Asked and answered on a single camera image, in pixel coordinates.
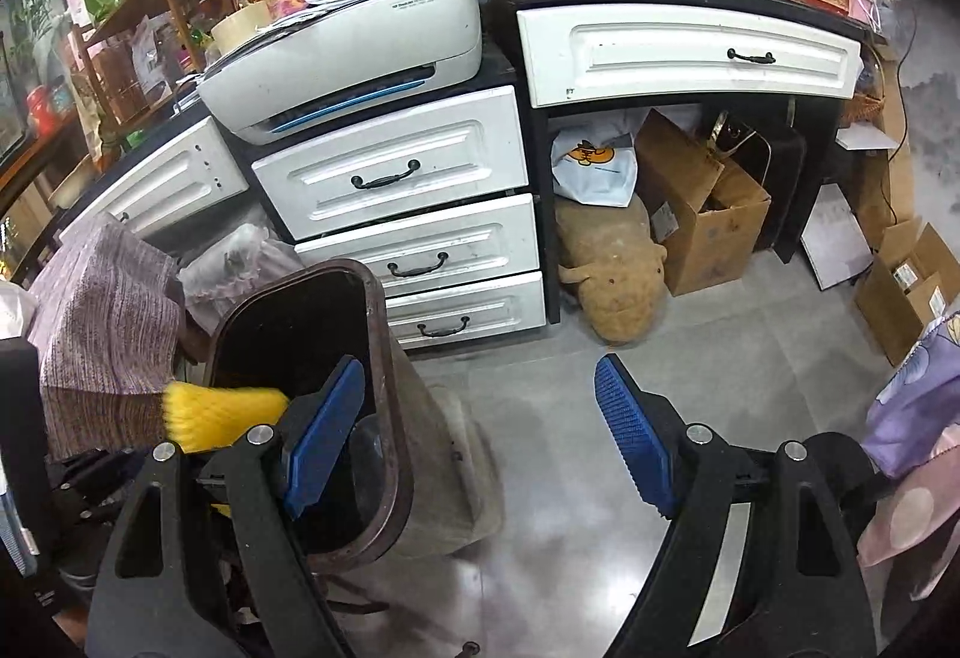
blue plastic part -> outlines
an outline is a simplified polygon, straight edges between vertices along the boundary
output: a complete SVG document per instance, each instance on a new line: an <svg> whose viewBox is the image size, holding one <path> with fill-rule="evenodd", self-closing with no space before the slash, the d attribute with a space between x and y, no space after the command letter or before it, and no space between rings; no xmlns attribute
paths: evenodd
<svg viewBox="0 0 960 658"><path fill-rule="evenodd" d="M634 478L640 498L672 518L677 503L673 493L670 457L649 420L640 409L630 387L607 358L597 363L593 375L597 404L613 440Z"/></svg>
<svg viewBox="0 0 960 658"><path fill-rule="evenodd" d="M363 364L350 361L290 456L283 505L292 519L299 518L323 495L363 405L365 381Z"/></svg>

white plastic bag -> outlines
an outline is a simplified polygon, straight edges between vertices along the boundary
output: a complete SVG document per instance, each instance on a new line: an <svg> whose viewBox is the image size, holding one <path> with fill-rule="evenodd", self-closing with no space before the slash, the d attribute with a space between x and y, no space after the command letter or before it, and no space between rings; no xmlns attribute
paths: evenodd
<svg viewBox="0 0 960 658"><path fill-rule="evenodd" d="M0 279L0 338L26 335L37 311L37 299L23 287Z"/></svg>
<svg viewBox="0 0 960 658"><path fill-rule="evenodd" d="M187 311L213 334L243 298L302 268L292 246L270 238L267 228L246 223L181 270L179 280Z"/></svg>
<svg viewBox="0 0 960 658"><path fill-rule="evenodd" d="M565 127L550 151L553 188L588 206L626 209L637 185L634 136L649 110L606 113Z"/></svg>

striped cloth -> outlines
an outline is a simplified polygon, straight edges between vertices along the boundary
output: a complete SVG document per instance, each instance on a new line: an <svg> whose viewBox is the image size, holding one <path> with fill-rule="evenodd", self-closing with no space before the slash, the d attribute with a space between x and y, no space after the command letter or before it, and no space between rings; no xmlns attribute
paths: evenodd
<svg viewBox="0 0 960 658"><path fill-rule="evenodd" d="M175 276L171 257L109 214L75 228L40 272L28 338L55 458L162 438L160 396L182 315Z"/></svg>

metal screw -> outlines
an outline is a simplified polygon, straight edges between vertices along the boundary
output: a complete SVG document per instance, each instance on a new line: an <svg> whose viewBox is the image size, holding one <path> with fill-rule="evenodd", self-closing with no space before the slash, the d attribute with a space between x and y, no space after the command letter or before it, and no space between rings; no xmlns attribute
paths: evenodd
<svg viewBox="0 0 960 658"><path fill-rule="evenodd" d="M274 429L270 426L254 426L247 431L247 441L251 444L266 444L274 438Z"/></svg>
<svg viewBox="0 0 960 658"><path fill-rule="evenodd" d="M686 438L694 444L709 444L713 441L713 431L707 426L690 426L686 429Z"/></svg>
<svg viewBox="0 0 960 658"><path fill-rule="evenodd" d="M174 455L176 455L176 447L174 447L169 441L165 441L162 444L157 444L154 447L154 460L158 463L169 460Z"/></svg>
<svg viewBox="0 0 960 658"><path fill-rule="evenodd" d="M799 441L788 441L784 444L784 452L791 460L806 460L806 447Z"/></svg>

yellow brush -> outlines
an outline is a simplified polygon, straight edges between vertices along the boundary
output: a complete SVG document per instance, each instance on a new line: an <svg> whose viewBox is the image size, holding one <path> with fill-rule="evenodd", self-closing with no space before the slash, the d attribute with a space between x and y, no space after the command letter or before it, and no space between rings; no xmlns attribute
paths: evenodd
<svg viewBox="0 0 960 658"><path fill-rule="evenodd" d="M221 390L174 381L163 394L163 419L184 452L205 452L229 447L253 426L275 425L287 404L268 387Z"/></svg>

